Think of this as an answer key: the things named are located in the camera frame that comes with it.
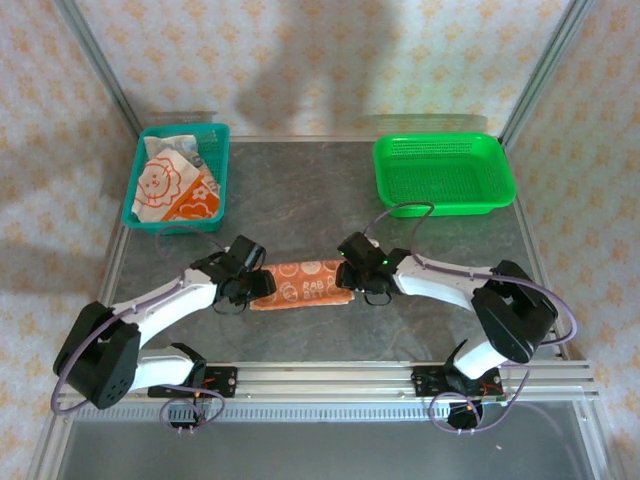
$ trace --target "cartoon face print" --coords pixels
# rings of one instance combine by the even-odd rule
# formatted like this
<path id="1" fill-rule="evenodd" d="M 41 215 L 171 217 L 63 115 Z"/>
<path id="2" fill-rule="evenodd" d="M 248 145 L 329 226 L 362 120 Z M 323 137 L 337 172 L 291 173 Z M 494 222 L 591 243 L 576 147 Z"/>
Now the cartoon face print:
<path id="1" fill-rule="evenodd" d="M 182 177 L 168 158 L 154 158 L 147 163 L 142 175 L 138 178 L 141 193 L 136 196 L 143 205 L 160 207 L 171 205 L 181 193 Z"/>
<path id="2" fill-rule="evenodd" d="M 302 268 L 302 271 L 304 273 L 306 273 L 307 275 L 315 275 L 322 268 L 322 263 L 320 263 L 320 262 L 303 262 L 302 265 L 300 265 L 300 268 Z"/>
<path id="3" fill-rule="evenodd" d="M 284 282 L 280 286 L 280 293 L 287 302 L 298 301 L 298 290 L 296 290 L 296 287 L 294 287 L 291 282 Z"/>
<path id="4" fill-rule="evenodd" d="M 297 263 L 283 263 L 282 265 L 278 265 L 278 271 L 283 277 L 293 277 L 298 273 L 299 269 L 300 267 Z"/>

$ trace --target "teal basket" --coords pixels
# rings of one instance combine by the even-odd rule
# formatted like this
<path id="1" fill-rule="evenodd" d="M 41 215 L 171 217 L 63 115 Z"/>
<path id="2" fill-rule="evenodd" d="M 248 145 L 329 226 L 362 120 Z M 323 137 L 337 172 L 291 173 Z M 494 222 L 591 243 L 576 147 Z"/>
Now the teal basket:
<path id="1" fill-rule="evenodd" d="M 184 220 L 176 222 L 142 223 L 135 214 L 131 213 L 133 200 L 136 196 L 138 178 L 148 161 L 144 137 L 166 138 L 174 135 L 194 135 L 198 142 L 198 153 L 209 167 L 214 178 L 220 185 L 220 209 L 214 218 L 202 220 Z M 224 216 L 225 199 L 227 197 L 227 166 L 229 165 L 229 127 L 221 123 L 194 123 L 183 125 L 165 125 L 150 127 L 140 134 L 138 148 L 131 169 L 127 196 L 124 200 L 122 223 L 129 228 L 139 228 L 150 233 L 156 233 L 164 227 L 183 225 L 194 227 L 203 232 L 215 232 L 220 228 Z M 184 233 L 184 230 L 168 229 L 164 234 Z"/>

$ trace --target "green basket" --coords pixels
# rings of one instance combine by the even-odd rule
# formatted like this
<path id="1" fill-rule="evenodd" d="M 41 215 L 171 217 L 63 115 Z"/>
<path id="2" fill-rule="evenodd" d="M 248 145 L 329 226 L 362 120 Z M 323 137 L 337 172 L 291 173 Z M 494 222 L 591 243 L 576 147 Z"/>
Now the green basket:
<path id="1" fill-rule="evenodd" d="M 373 146 L 380 199 L 433 202 L 433 215 L 481 215 L 510 205 L 516 184 L 498 141 L 483 133 L 390 135 Z M 419 217 L 428 207 L 400 208 L 395 217 Z"/>

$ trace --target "plastic basket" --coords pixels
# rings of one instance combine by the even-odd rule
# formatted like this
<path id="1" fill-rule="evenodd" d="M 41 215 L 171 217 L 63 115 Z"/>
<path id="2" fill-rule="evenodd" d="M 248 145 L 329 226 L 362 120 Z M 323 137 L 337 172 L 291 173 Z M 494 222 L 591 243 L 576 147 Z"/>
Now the plastic basket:
<path id="1" fill-rule="evenodd" d="M 498 141 L 483 133 L 390 135 L 373 146 L 380 199 L 387 207 L 429 201 L 433 215 L 480 215 L 506 207 L 516 184 Z M 400 208 L 419 217 L 428 207 Z"/>
<path id="2" fill-rule="evenodd" d="M 202 160 L 207 164 L 214 178 L 220 185 L 220 209 L 214 218 L 202 220 L 180 220 L 175 222 L 150 222 L 142 223 L 131 213 L 131 206 L 136 195 L 138 178 L 147 163 L 147 149 L 144 145 L 144 137 L 172 137 L 174 135 L 194 135 L 198 142 L 198 152 Z M 125 197 L 122 211 L 122 223 L 129 228 L 139 228 L 150 233 L 168 226 L 185 225 L 195 227 L 203 232 L 215 232 L 220 228 L 224 216 L 225 198 L 227 196 L 227 166 L 229 164 L 229 127 L 221 123 L 195 123 L 183 125 L 164 125 L 151 127 L 140 134 L 138 148 L 131 169 L 129 187 Z M 165 234 L 184 233 L 184 230 L 167 230 Z"/>

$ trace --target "cartoon print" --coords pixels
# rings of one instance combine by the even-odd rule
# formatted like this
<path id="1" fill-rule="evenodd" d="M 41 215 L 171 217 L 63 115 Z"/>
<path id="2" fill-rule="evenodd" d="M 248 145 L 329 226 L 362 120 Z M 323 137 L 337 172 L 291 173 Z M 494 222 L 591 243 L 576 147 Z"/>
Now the cartoon print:
<path id="1" fill-rule="evenodd" d="M 154 158 L 147 163 L 142 175 L 138 178 L 140 189 L 136 192 L 136 200 L 152 208 L 171 205 L 182 193 L 181 180 L 182 177 L 171 159 Z"/>

